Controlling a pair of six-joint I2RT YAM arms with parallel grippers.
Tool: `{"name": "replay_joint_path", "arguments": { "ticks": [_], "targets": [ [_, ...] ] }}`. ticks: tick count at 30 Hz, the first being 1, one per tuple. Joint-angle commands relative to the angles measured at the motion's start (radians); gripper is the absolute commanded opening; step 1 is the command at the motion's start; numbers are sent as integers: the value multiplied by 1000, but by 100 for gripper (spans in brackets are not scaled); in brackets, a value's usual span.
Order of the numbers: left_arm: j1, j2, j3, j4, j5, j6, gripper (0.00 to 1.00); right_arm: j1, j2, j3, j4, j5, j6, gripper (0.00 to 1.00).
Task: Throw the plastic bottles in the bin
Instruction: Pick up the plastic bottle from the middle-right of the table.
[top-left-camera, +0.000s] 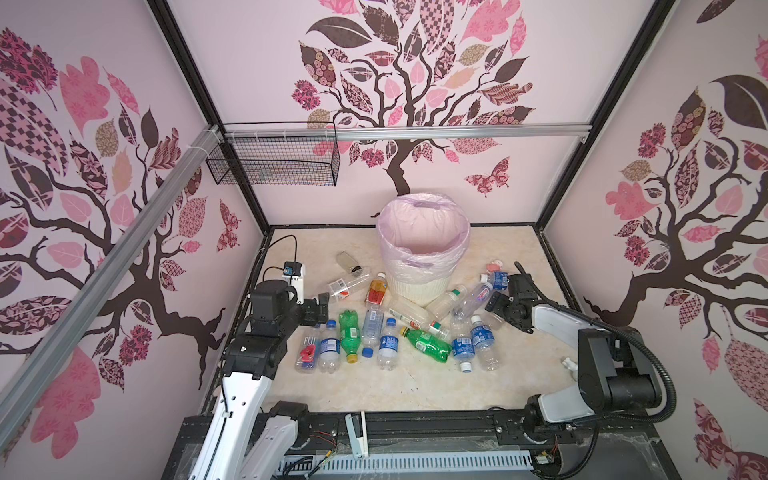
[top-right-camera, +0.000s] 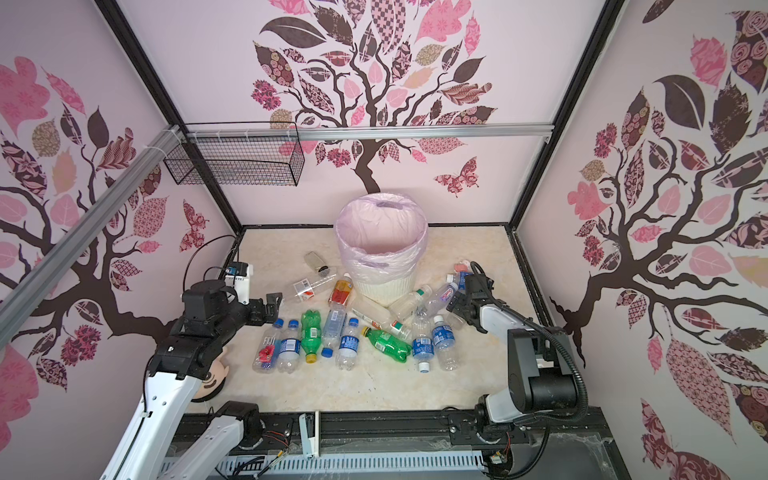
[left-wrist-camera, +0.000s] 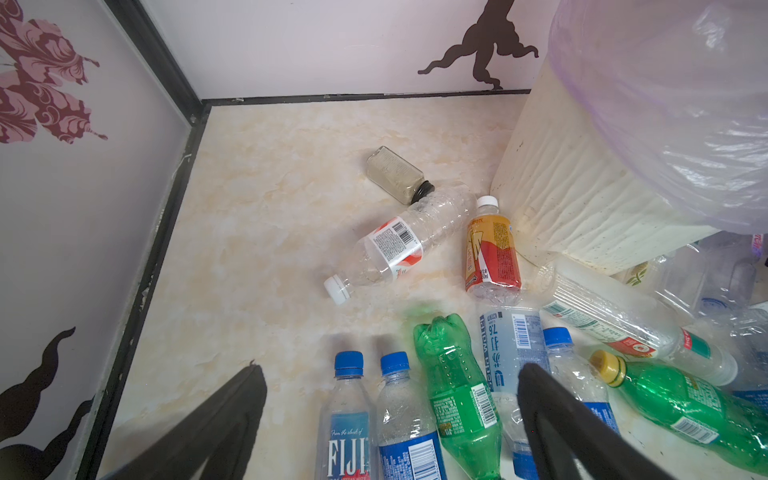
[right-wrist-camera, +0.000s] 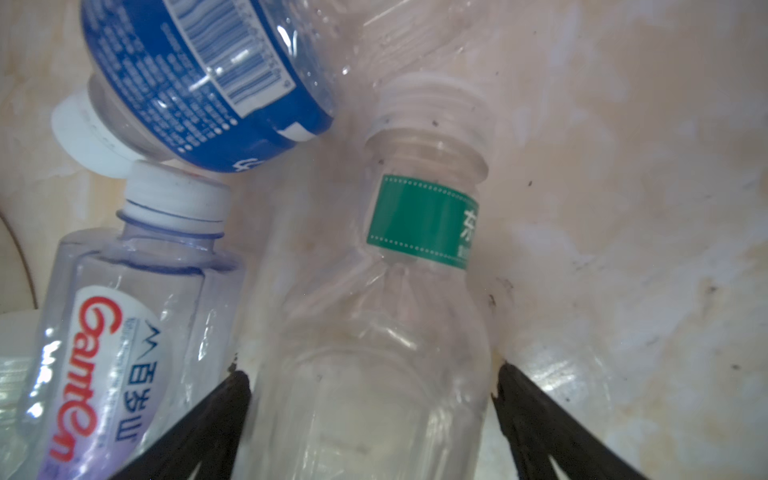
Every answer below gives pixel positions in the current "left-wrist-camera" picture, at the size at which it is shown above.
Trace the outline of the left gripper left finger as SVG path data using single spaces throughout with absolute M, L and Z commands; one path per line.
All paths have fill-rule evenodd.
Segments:
M 262 367 L 244 367 L 166 435 L 106 477 L 242 479 L 267 393 Z

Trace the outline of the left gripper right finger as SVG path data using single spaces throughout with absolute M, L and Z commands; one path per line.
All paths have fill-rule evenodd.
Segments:
M 670 477 L 536 364 L 519 373 L 518 403 L 541 479 L 580 479 L 579 464 L 594 479 Z

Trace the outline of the Fiji water bottle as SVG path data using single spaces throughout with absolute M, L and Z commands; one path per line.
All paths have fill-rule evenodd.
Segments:
M 316 479 L 373 479 L 373 403 L 363 385 L 364 356 L 342 351 L 334 359 L 334 387 L 320 410 Z

